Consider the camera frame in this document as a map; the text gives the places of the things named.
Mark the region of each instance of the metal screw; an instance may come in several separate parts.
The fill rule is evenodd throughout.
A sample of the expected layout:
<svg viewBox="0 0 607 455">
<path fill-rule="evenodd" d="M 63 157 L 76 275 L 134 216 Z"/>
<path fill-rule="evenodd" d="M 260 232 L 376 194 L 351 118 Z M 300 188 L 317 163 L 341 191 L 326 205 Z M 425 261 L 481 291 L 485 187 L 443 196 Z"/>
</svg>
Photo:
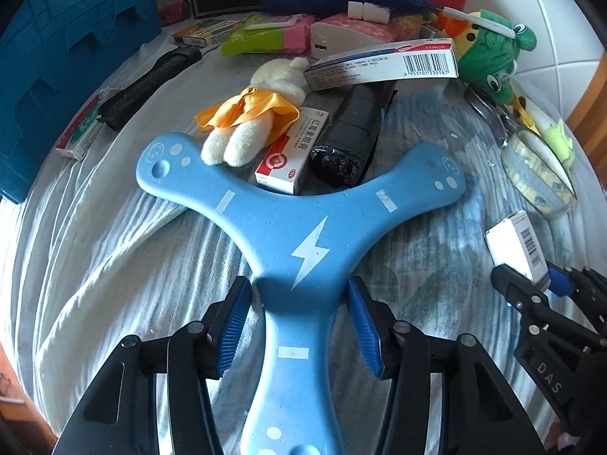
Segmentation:
<svg viewBox="0 0 607 455">
<path fill-rule="evenodd" d="M 459 341 L 466 347 L 474 347 L 476 345 L 476 339 L 469 334 L 459 337 Z"/>
<path fill-rule="evenodd" d="M 187 324 L 186 330 L 190 334 L 199 334 L 204 330 L 204 323 L 202 322 L 191 322 Z"/>
<path fill-rule="evenodd" d="M 122 342 L 120 343 L 120 345 L 122 345 L 122 347 L 132 347 L 134 345 L 137 344 L 137 336 L 126 336 L 124 337 L 124 339 L 122 339 Z"/>
<path fill-rule="evenodd" d="M 392 328 L 396 333 L 408 334 L 411 331 L 411 324 L 409 322 L 395 322 Z"/>
</svg>

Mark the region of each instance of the green plush frog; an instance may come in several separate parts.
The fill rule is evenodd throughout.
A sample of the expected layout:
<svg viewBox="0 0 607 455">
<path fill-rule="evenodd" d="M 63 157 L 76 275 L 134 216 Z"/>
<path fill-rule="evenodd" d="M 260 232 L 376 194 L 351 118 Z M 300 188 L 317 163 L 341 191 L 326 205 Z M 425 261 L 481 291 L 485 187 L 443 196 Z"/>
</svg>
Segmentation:
<svg viewBox="0 0 607 455">
<path fill-rule="evenodd" d="M 510 30 L 509 34 L 514 34 L 514 38 L 475 22 L 442 17 L 439 21 L 444 26 L 443 33 L 454 41 L 459 78 L 481 87 L 496 103 L 509 104 L 515 98 L 510 77 L 517 71 L 521 50 L 535 49 L 535 33 L 525 24 L 513 25 L 488 10 L 470 15 L 500 24 L 505 33 Z"/>
</svg>

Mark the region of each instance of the three-armed blue object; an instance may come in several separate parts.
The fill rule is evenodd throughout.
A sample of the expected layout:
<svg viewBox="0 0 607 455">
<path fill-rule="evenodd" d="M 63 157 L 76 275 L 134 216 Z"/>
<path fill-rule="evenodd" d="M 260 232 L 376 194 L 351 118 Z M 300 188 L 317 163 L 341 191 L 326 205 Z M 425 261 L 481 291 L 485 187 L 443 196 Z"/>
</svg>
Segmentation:
<svg viewBox="0 0 607 455">
<path fill-rule="evenodd" d="M 343 453 L 329 389 L 329 337 L 356 264 L 392 228 L 449 205 L 465 190 L 447 152 L 412 148 L 389 172 L 320 196 L 270 193 L 200 159 L 182 133 L 143 152 L 137 181 L 224 229 L 253 269 L 265 307 L 266 346 L 242 434 L 243 455 Z"/>
</svg>

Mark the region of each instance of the bed sheet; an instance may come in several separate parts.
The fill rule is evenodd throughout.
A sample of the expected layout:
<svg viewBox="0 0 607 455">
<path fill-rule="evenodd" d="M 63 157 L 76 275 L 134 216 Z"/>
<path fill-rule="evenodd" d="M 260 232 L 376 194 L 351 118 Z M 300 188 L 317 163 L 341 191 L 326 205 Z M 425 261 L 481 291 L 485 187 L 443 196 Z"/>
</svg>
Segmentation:
<svg viewBox="0 0 607 455">
<path fill-rule="evenodd" d="M 104 86 L 123 87 L 173 47 L 171 29 L 121 67 Z M 247 86 L 263 55 L 222 57 L 211 50 L 163 85 L 117 137 L 105 130 L 82 163 L 49 155 L 26 202 L 0 204 L 0 342 L 36 406 L 59 434 L 87 385 L 119 340 L 172 334 L 223 298 L 236 275 L 251 276 L 241 252 L 217 226 L 154 198 L 135 180 L 143 149 L 167 132 L 200 137 L 193 116 Z M 559 265 L 607 271 L 605 197 L 579 145 L 573 177 L 578 206 L 550 223 L 510 185 L 491 133 L 463 102 L 456 83 L 400 82 L 366 179 L 389 170 L 418 142 L 447 149 L 462 166 L 467 191 L 453 206 L 419 216 L 376 244 L 356 270 L 372 296 L 426 334 L 476 335 L 513 386 L 538 431 L 552 413 L 512 351 L 518 314 L 490 283 L 484 232 L 511 212 L 530 214 L 546 257 Z M 335 108 L 340 92 L 314 94 L 312 107 Z M 529 93 L 541 103 L 541 93 Z M 251 168 L 235 170 L 249 179 Z M 306 194 L 326 190 L 312 177 Z M 576 316 L 573 305 L 553 307 Z M 209 381 L 225 453 L 239 452 L 259 378 L 264 342 L 259 298 L 245 323 L 233 367 Z M 373 450 L 388 392 L 363 366 L 345 307 L 336 315 L 330 378 L 347 453 Z M 436 451 L 439 392 L 432 393 L 429 453 Z M 166 385 L 159 379 L 161 453 L 171 453 Z"/>
</svg>

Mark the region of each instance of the white dot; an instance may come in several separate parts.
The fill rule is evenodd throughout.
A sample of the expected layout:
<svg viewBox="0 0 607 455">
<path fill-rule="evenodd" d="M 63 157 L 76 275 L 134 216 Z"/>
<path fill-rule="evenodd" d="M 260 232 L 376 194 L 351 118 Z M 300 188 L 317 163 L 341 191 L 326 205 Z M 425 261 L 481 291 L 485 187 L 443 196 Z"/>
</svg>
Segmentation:
<svg viewBox="0 0 607 455">
<path fill-rule="evenodd" d="M 277 440 L 278 438 L 280 438 L 282 436 L 281 430 L 274 426 L 272 426 L 271 428 L 268 428 L 268 430 L 266 431 L 266 434 L 268 435 L 268 438 L 270 438 L 272 440 Z"/>
</svg>

